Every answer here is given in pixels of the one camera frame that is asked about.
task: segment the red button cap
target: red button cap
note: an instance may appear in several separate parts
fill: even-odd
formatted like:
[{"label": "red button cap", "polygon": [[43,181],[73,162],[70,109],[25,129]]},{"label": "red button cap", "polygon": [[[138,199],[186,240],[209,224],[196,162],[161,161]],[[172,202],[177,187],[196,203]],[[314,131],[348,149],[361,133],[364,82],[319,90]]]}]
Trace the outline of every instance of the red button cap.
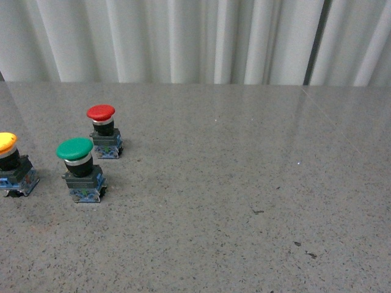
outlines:
[{"label": "red button cap", "polygon": [[115,109],[110,105],[96,105],[87,111],[87,116],[95,121],[106,121],[113,116]]}]

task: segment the chrome ring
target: chrome ring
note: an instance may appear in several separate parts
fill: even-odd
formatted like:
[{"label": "chrome ring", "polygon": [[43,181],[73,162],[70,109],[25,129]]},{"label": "chrome ring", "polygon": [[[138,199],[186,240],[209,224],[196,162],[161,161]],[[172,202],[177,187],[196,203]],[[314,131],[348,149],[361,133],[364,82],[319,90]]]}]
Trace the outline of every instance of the chrome ring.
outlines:
[{"label": "chrome ring", "polygon": [[114,118],[111,116],[109,119],[107,119],[105,121],[92,120],[92,124],[97,125],[97,126],[102,126],[102,125],[109,124],[109,123],[111,123],[113,121],[114,121]]},{"label": "chrome ring", "polygon": [[9,151],[6,151],[4,154],[0,154],[0,159],[4,158],[4,157],[8,157],[10,156],[11,154],[13,154],[14,152],[16,152],[18,148],[16,147],[16,145],[13,145],[12,148],[9,150]]},{"label": "chrome ring", "polygon": [[64,161],[68,166],[79,166],[79,165],[82,165],[82,164],[88,162],[89,159],[91,159],[91,157],[92,157],[91,152],[89,152],[87,156],[81,158],[80,160],[77,160],[77,161],[64,160]]}]

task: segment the white curtain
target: white curtain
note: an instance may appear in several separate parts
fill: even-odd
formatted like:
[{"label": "white curtain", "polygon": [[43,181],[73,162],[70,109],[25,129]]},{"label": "white curtain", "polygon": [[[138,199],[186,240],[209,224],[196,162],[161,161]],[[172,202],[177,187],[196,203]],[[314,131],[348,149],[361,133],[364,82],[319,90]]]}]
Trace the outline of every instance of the white curtain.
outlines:
[{"label": "white curtain", "polygon": [[[302,84],[323,0],[3,0],[6,81]],[[391,0],[333,0],[313,85],[391,85]]]}]

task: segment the dark speck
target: dark speck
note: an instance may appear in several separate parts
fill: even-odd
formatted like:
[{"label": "dark speck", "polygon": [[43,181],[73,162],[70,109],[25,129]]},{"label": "dark speck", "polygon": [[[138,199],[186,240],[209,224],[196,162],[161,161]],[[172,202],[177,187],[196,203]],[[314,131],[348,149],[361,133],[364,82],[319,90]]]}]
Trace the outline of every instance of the dark speck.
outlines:
[{"label": "dark speck", "polygon": [[312,259],[316,259],[318,257],[316,254],[308,252],[307,250],[305,251],[305,253],[311,256]]}]

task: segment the yellow button cap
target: yellow button cap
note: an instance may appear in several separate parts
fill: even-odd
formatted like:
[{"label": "yellow button cap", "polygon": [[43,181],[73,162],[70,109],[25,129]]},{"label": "yellow button cap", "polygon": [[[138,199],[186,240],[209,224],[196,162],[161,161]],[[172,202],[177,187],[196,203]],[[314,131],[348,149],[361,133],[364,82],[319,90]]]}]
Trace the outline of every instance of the yellow button cap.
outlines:
[{"label": "yellow button cap", "polygon": [[10,151],[18,137],[10,132],[0,132],[0,154]]}]

